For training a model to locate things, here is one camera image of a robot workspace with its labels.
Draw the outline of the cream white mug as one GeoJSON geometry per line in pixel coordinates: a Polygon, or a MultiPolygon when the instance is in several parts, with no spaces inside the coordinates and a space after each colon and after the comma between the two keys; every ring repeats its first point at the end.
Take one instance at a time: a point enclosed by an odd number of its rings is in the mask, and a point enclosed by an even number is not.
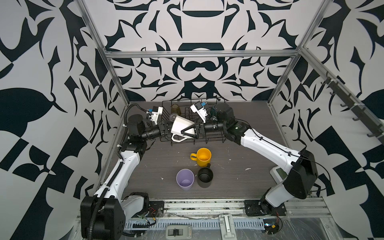
{"type": "Polygon", "coordinates": [[[180,142],[185,141],[187,139],[192,139],[192,138],[183,138],[181,136],[181,130],[188,127],[188,126],[194,125],[194,124],[195,123],[190,121],[190,120],[187,120],[187,119],[180,117],[180,116],[176,116],[176,118],[173,122],[172,128],[171,128],[172,141],[174,141],[176,143],[180,143],[180,142]]]}

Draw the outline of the amber textured glass cup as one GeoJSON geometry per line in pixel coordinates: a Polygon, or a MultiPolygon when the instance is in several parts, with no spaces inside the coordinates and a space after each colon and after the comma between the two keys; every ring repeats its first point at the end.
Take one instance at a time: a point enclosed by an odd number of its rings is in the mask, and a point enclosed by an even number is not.
{"type": "Polygon", "coordinates": [[[173,104],[171,106],[171,116],[172,117],[175,117],[175,116],[181,116],[181,108],[178,104],[173,104]]]}

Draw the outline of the black mug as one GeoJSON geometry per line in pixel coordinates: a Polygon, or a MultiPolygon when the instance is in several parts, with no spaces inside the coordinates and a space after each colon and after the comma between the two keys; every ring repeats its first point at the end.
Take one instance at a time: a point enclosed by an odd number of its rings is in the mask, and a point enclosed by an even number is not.
{"type": "Polygon", "coordinates": [[[214,179],[214,173],[211,170],[211,164],[201,168],[197,174],[198,185],[201,188],[208,188],[214,179]]]}

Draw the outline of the lavender plastic cup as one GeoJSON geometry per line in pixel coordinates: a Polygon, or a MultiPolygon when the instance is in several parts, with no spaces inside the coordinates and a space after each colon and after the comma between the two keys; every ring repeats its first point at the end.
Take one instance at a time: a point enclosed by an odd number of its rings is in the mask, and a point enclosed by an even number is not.
{"type": "Polygon", "coordinates": [[[195,174],[189,169],[182,169],[177,173],[176,182],[185,192],[189,191],[195,181],[195,174]]]}

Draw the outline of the green mug white inside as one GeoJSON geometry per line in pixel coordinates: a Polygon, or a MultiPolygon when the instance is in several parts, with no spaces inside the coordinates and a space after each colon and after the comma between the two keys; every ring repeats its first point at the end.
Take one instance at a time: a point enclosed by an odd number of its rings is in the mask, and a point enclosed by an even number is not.
{"type": "Polygon", "coordinates": [[[216,105],[213,105],[212,107],[210,107],[209,114],[211,119],[217,119],[218,112],[216,109],[216,105]]]}

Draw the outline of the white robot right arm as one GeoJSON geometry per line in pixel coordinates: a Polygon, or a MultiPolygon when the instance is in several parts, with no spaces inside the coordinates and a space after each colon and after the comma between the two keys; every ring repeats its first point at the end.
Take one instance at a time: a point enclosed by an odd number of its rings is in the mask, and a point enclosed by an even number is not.
{"type": "Polygon", "coordinates": [[[234,110],[226,103],[214,105],[209,112],[204,106],[205,103],[201,102],[191,106],[191,110],[200,116],[200,123],[180,116],[175,118],[171,128],[173,141],[199,139],[207,133],[220,132],[227,140],[257,152],[287,174],[282,182],[268,189],[251,206],[252,216],[275,215],[286,201],[307,198],[318,179],[317,165],[312,153],[292,150],[263,136],[248,122],[235,118],[234,110]]]}

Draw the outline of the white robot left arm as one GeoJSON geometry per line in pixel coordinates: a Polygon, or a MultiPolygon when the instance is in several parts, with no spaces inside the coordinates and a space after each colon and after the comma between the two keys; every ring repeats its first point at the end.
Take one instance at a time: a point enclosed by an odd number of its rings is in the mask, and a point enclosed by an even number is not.
{"type": "Polygon", "coordinates": [[[81,203],[81,231],[86,240],[118,240],[124,234],[126,221],[143,214],[149,207],[145,193],[133,193],[124,199],[123,192],[144,153],[150,149],[148,140],[170,133],[172,125],[160,121],[146,127],[142,115],[125,118],[124,135],[118,145],[118,161],[106,181],[93,196],[81,203]]]}

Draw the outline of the yellow mug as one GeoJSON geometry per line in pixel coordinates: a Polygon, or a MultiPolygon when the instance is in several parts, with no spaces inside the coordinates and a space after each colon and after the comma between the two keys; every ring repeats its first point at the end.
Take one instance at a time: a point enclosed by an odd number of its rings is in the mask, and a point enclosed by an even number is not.
{"type": "Polygon", "coordinates": [[[204,168],[207,167],[211,162],[212,153],[207,148],[201,148],[197,151],[197,153],[192,153],[190,155],[191,160],[197,162],[197,165],[204,168]]]}

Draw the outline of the white digital kitchen scale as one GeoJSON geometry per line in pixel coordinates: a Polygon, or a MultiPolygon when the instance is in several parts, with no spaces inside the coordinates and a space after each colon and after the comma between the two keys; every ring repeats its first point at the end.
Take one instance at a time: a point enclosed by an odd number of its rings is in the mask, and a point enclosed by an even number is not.
{"type": "Polygon", "coordinates": [[[273,167],[270,170],[270,175],[272,176],[276,184],[281,183],[288,176],[288,174],[280,167],[273,167]]]}

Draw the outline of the small green circuit board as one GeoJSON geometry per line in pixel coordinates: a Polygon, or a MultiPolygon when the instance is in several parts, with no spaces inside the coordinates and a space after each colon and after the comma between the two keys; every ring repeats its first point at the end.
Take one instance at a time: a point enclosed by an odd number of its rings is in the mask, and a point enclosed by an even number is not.
{"type": "Polygon", "coordinates": [[[280,218],[276,218],[275,220],[264,219],[263,222],[264,222],[265,233],[267,235],[271,235],[271,236],[276,235],[283,228],[283,221],[280,218]]]}

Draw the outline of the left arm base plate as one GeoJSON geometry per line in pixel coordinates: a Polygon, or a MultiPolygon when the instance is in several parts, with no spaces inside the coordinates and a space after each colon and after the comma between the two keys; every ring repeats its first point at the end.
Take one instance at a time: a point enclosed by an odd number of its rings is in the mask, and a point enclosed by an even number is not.
{"type": "Polygon", "coordinates": [[[149,201],[143,210],[133,216],[133,218],[157,218],[163,215],[165,210],[164,201],[149,201]]]}

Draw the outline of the grey switch box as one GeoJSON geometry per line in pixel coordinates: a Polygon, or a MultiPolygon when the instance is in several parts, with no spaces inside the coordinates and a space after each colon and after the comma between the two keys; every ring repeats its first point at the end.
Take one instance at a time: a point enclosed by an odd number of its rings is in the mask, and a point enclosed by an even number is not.
{"type": "Polygon", "coordinates": [[[191,240],[192,226],[190,225],[169,225],[166,228],[167,240],[191,240]]]}

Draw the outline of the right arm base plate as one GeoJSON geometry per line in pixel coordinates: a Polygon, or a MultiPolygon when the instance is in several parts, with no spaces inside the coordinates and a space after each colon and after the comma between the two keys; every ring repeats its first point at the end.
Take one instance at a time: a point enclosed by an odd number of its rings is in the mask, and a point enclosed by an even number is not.
{"type": "Polygon", "coordinates": [[[286,208],[284,204],[273,207],[266,200],[245,200],[245,213],[249,217],[258,216],[286,216],[286,208]]]}

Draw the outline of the white centre bracket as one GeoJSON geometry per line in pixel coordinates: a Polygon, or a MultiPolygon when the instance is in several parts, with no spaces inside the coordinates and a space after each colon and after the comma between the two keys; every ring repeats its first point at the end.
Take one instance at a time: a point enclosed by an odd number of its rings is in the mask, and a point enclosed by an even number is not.
{"type": "Polygon", "coordinates": [[[231,214],[219,215],[222,240],[237,240],[235,223],[231,214]]]}

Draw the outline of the black wall hook rail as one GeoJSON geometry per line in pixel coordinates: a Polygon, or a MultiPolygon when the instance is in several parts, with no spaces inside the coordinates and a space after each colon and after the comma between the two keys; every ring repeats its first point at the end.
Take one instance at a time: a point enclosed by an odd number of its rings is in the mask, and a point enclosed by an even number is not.
{"type": "Polygon", "coordinates": [[[365,105],[358,97],[352,93],[351,90],[339,79],[333,79],[329,72],[320,74],[324,79],[321,83],[322,86],[326,86],[331,90],[329,111],[331,113],[331,105],[335,97],[340,99],[342,103],[340,107],[351,111],[355,117],[353,121],[362,122],[362,124],[370,131],[367,134],[368,138],[376,138],[381,144],[384,144],[384,123],[365,105]]]}

